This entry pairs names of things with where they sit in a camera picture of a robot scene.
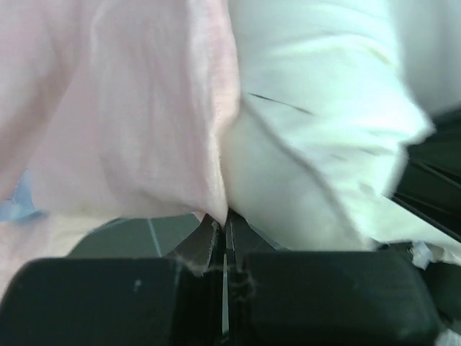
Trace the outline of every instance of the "white garment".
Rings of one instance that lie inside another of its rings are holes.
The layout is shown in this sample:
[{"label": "white garment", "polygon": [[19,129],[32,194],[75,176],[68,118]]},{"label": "white garment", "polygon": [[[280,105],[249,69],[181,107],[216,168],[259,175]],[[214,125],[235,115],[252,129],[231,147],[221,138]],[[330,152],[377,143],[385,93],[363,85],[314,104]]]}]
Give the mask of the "white garment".
[{"label": "white garment", "polygon": [[230,206],[290,249],[425,241],[461,263],[461,244],[386,198],[405,147],[433,133],[427,114],[461,105],[461,1],[229,7],[243,91],[223,139]]}]

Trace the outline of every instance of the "pink garment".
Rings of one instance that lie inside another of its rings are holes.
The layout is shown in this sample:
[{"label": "pink garment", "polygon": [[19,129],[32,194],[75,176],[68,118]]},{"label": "pink garment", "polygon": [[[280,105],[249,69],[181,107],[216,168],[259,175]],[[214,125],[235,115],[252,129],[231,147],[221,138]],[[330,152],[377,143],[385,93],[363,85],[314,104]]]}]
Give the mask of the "pink garment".
[{"label": "pink garment", "polygon": [[[2,0],[0,200],[28,168],[52,215],[224,222],[218,138],[239,94],[225,0]],[[57,228],[0,223],[0,294]]]}]

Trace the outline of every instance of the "blue fabric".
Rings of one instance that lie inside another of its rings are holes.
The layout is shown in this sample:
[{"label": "blue fabric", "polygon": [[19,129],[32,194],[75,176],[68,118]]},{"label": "blue fabric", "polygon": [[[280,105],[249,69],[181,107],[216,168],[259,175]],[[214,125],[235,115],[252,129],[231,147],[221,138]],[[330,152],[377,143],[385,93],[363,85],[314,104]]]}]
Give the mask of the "blue fabric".
[{"label": "blue fabric", "polygon": [[26,171],[17,183],[13,194],[0,203],[0,222],[25,220],[40,214],[41,212],[32,202],[30,173]]}]

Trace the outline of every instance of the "pink cloth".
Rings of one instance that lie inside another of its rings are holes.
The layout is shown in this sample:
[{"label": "pink cloth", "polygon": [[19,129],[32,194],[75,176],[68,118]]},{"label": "pink cloth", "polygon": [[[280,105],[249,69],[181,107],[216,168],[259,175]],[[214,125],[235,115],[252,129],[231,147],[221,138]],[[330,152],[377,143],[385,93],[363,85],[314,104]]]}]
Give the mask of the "pink cloth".
[{"label": "pink cloth", "polygon": [[[28,168],[43,210],[224,222],[218,138],[240,94],[225,0],[3,0],[0,52],[0,200]],[[3,270],[44,255],[18,231],[0,224]]]}]

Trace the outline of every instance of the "white fabric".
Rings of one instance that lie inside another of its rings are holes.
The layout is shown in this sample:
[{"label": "white fabric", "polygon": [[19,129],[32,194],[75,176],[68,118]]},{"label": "white fabric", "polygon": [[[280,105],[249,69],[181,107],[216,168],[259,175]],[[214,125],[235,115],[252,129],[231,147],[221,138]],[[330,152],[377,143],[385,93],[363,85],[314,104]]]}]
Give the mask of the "white fabric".
[{"label": "white fabric", "polygon": [[433,132],[425,111],[461,100],[461,78],[442,70],[461,53],[445,22],[461,1],[229,6],[242,88],[223,139],[230,205],[291,249],[425,241],[461,263],[461,244],[386,198],[406,145]]}]

